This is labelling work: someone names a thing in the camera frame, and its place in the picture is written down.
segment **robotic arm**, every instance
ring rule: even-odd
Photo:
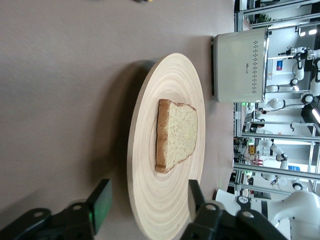
[[[315,77],[311,80],[310,90],[308,92],[304,92],[300,99],[279,100],[278,98],[273,98],[271,100],[267,100],[265,105],[273,108],[274,110],[280,110],[290,106],[301,106],[301,108],[303,108],[305,105],[312,103],[315,97],[320,96],[320,49],[312,50],[309,47],[288,47],[286,52],[280,53],[280,55],[283,54],[295,54],[294,58],[297,60],[298,66],[297,71],[295,72],[296,79],[291,80],[290,86],[285,86],[287,90],[292,90],[298,81],[302,80],[304,77],[302,59],[318,60],[315,65]],[[267,86],[266,89],[271,93],[275,93],[279,91],[280,87],[281,85],[270,85]]]
[[[287,239],[319,239],[320,197],[312,192],[295,191],[286,199],[265,201],[259,198],[235,196],[219,189],[215,194],[215,200],[223,203],[226,211],[234,216],[237,215],[239,210],[245,211],[251,209],[258,211],[273,226],[282,231]],[[284,221],[284,224],[281,225],[285,219],[289,220],[289,224],[286,224]]]
[[[280,169],[288,169],[288,155],[277,145],[272,143],[270,139],[266,140],[260,140],[259,145],[262,145],[263,147],[270,148],[272,151],[276,153],[275,159],[278,162],[281,162]],[[304,187],[303,184],[300,182],[300,180],[296,177],[279,177],[274,174],[267,174],[267,173],[262,173],[261,176],[267,180],[271,181],[271,184],[276,184],[281,183],[286,184],[287,180],[291,181],[292,187],[297,190],[303,190],[303,189],[308,189],[307,187]]]
[[[112,205],[112,183],[102,179],[85,202],[76,202],[52,215],[34,208],[4,229],[1,240],[94,240]]]

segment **metal frame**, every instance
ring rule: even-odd
[[[268,92],[268,94],[282,94],[282,93],[291,93],[291,94],[303,94],[303,93],[307,93],[309,92],[309,90],[299,90],[299,91],[295,91],[295,90],[292,90],[292,91],[276,91],[276,92]]]
[[[277,174],[277,175],[296,177],[296,178],[315,180],[315,181],[320,180],[320,174],[317,174],[317,173],[304,172],[304,171],[293,171],[293,170],[266,167],[266,166],[261,167],[261,166],[243,164],[243,163],[234,163],[233,169],[234,170],[241,170],[241,171],[266,173],[266,174]]]
[[[250,124],[261,124],[261,121],[249,121],[246,123],[245,131],[249,130]],[[284,135],[284,134],[264,134],[264,133],[256,133],[256,132],[242,132],[242,137],[249,137],[249,138],[277,138],[277,139],[286,139],[286,140],[299,140],[303,142],[312,142],[312,143],[320,143],[320,136],[316,136],[316,130],[318,134],[320,134],[320,127],[316,125],[314,122],[281,122],[281,121],[264,121],[264,124],[283,124],[283,125],[290,125],[296,127],[313,127],[314,133],[312,136],[298,136],[298,135]]]
[[[235,32],[240,32],[243,30],[244,16],[266,13],[274,10],[281,10],[281,9],[291,8],[291,7],[310,5],[318,2],[320,2],[320,0],[292,0],[290,2],[284,2],[284,3],[279,3],[275,5],[270,5],[270,6],[263,6],[263,7],[258,7],[254,9],[248,9],[248,10],[240,10],[239,12],[236,12],[234,14],[234,30]],[[273,20],[273,21],[264,22],[264,23],[252,24],[252,27],[256,28],[256,27],[267,26],[275,23],[288,22],[292,20],[312,19],[312,18],[318,18],[318,17],[320,17],[320,13],[289,17],[289,18],[283,18],[283,19]],[[308,25],[310,25],[310,23],[295,24],[295,26],[308,26]],[[280,27],[270,27],[269,29],[276,29],[276,28],[280,28]],[[247,165],[247,164],[241,164],[241,163],[234,163],[233,169],[237,170],[235,184],[233,185],[235,193],[240,191],[241,188],[243,189],[249,188],[252,190],[259,189],[258,191],[262,191],[266,193],[269,192],[269,193],[277,193],[277,194],[284,194],[284,195],[291,194],[289,192],[278,191],[278,190],[269,189],[269,188],[265,189],[263,187],[240,184],[241,175],[243,171],[272,173],[272,174],[279,174],[279,175],[285,175],[285,176],[293,176],[298,178],[299,177],[305,178],[309,180],[310,186],[314,192],[317,188],[317,181],[320,180],[320,174],[318,174],[320,172],[320,144],[319,144],[319,149],[317,154],[315,173],[310,173],[309,171],[311,169],[311,164],[312,164],[314,145],[315,143],[320,143],[320,136],[316,136],[316,131],[320,133],[319,126],[314,123],[293,123],[293,122],[292,123],[291,122],[264,122],[264,123],[265,124],[292,124],[293,126],[298,126],[298,125],[311,126],[313,127],[312,136],[259,134],[259,133],[247,132],[249,130],[250,123],[246,125],[245,132],[242,132],[242,105],[239,102],[234,104],[234,136],[235,137],[274,138],[274,139],[288,139],[288,140],[299,140],[304,142],[311,142],[309,162],[308,162],[308,172],[298,172],[298,171],[291,171],[291,170],[284,170],[284,169],[277,169],[277,168],[270,168],[270,167],[261,167],[261,166],[253,166],[253,165]],[[240,151],[240,154],[242,154],[243,156],[245,154],[245,149],[246,149],[245,147],[242,147]]]

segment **sign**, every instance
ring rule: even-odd
[[[299,171],[300,172],[300,167],[298,166],[288,166],[289,170],[293,170],[293,171]]]
[[[282,71],[282,63],[283,61],[276,61],[276,70],[277,71]]]

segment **ceiling light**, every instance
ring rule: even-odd
[[[318,111],[315,109],[312,109],[312,114],[315,117],[315,119],[318,121],[318,123],[320,123],[320,115],[319,115]]]
[[[313,29],[309,31],[309,35],[316,34],[316,33],[317,33],[317,29]]]

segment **aluminum rail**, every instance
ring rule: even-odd
[[[283,190],[277,190],[273,188],[266,188],[262,186],[253,186],[253,185],[247,185],[247,184],[239,184],[240,190],[241,189],[250,189],[253,191],[258,191],[258,192],[264,192],[264,193],[270,193],[270,194],[282,194],[282,195],[287,195],[290,196],[292,192],[289,191],[283,191]]]
[[[314,136],[316,136],[316,128],[313,126],[313,128],[312,128],[312,137],[314,137]],[[314,156],[314,146],[315,146],[315,141],[311,141],[310,152],[309,152],[309,162],[308,162],[308,169],[307,169],[308,173],[311,170],[312,158]]]
[[[310,185],[310,187],[311,187],[311,189],[314,191],[314,188],[315,188],[315,183],[316,183],[317,181],[311,181],[311,180],[309,180],[309,185]]]
[[[265,166],[254,166],[254,165],[248,165],[248,164],[234,163],[233,169],[241,170],[241,171],[266,173],[266,174],[278,174],[282,176],[297,177],[297,178],[303,178],[308,180],[316,180],[316,181],[320,180],[320,174],[317,174],[317,173],[293,171],[293,170],[286,170],[286,169],[279,169],[279,168],[272,168],[272,167],[265,167]]]
[[[320,136],[294,136],[294,135],[282,135],[282,134],[263,134],[255,132],[243,132],[242,137],[248,138],[259,138],[259,139],[286,139],[286,140],[297,140],[302,142],[314,141],[315,143],[320,143]]]
[[[234,136],[241,137],[242,132],[242,105],[240,102],[234,104]]]
[[[268,27],[268,30],[276,30],[276,29],[288,29],[288,28],[293,28],[293,27],[309,27],[309,26],[315,26],[315,25],[319,25],[320,21],[312,21],[312,22],[296,22],[293,23],[292,25],[290,24],[290,26],[271,26]]]
[[[272,25],[272,24],[290,22],[293,20],[315,19],[318,17],[320,17],[320,13],[313,13],[313,14],[306,14],[306,15],[300,15],[300,16],[281,18],[281,19],[276,19],[276,20],[271,20],[271,21],[264,21],[264,22],[259,22],[259,23],[253,23],[250,26],[252,28],[258,28],[258,27],[268,26],[268,25]]]
[[[315,4],[318,2],[320,2],[320,0],[292,0],[288,2],[278,3],[275,5],[261,6],[253,9],[247,9],[240,12],[243,12],[243,15],[247,16],[247,15],[266,13],[266,12],[285,9],[285,8],[293,8],[293,7],[303,6],[303,5]]]
[[[315,173],[318,174],[319,173],[319,165],[320,165],[320,144],[318,146],[318,154],[317,154],[317,157],[316,157],[316,165],[315,165]],[[317,190],[317,184],[318,182],[317,181],[314,181],[313,183],[313,192],[315,193],[316,190]]]
[[[280,93],[303,94],[307,92],[310,92],[310,90],[299,90],[299,91],[291,90],[291,91],[274,91],[274,92],[267,91],[266,94],[280,94]]]
[[[234,14],[234,31],[241,32],[243,30],[244,14],[242,11]]]
[[[261,121],[250,121],[252,124],[261,124]],[[292,126],[311,126],[315,127],[314,122],[292,122],[292,121],[264,121],[264,124],[292,124]]]

